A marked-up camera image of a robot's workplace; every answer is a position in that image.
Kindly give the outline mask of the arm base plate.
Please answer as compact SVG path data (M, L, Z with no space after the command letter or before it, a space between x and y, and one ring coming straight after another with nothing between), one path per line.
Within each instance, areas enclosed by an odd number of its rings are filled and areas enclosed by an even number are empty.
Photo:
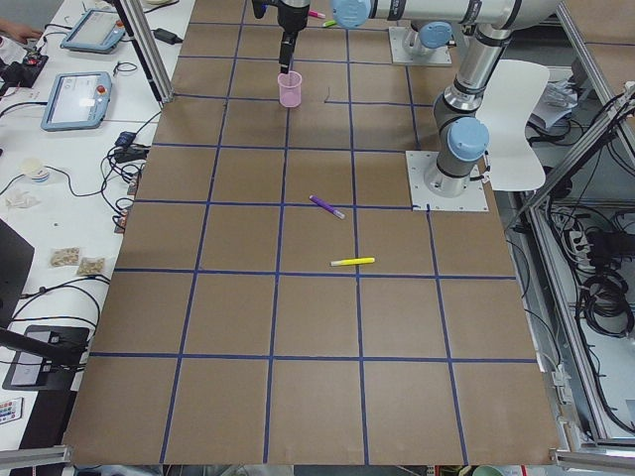
M465 178L450 178L437 167L438 152L407 151L411 208L415 211L488 212L477 164Z
M390 27L388 36L393 64L451 66L448 46L425 47L411 27Z

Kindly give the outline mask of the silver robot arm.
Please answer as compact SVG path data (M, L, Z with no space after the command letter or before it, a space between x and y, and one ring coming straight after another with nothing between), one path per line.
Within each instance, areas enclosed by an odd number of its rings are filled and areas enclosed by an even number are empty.
M423 56L445 47L452 37L450 23L443 21L412 21L404 40L404 48L413 56Z
M344 29L369 19L440 20L475 27L453 83L438 97L434 115L441 150L425 172L426 187L454 198L464 193L475 164L488 147L489 132L475 118L483 94L512 33L555 12L557 1L332 1L333 19Z

